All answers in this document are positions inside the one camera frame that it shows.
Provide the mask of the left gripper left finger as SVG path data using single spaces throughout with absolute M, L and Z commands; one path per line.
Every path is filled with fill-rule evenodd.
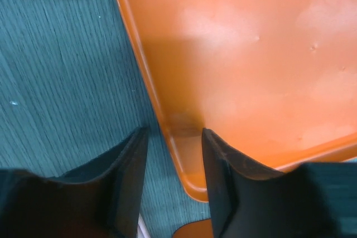
M 136 237 L 148 130 L 59 177 L 1 170 L 2 237 Z

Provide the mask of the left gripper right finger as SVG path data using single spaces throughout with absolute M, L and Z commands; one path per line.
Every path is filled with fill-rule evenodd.
M 215 237 L 355 237 L 356 164 L 267 167 L 203 129 L 202 154 Z

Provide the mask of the orange box lid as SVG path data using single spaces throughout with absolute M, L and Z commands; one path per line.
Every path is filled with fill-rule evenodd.
M 356 157 L 356 0 L 117 0 L 185 192 L 201 131 L 275 169 Z

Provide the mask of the orange chocolate box tray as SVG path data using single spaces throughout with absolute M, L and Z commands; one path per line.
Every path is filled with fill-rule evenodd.
M 185 224 L 172 235 L 173 238 L 213 238 L 211 219 Z

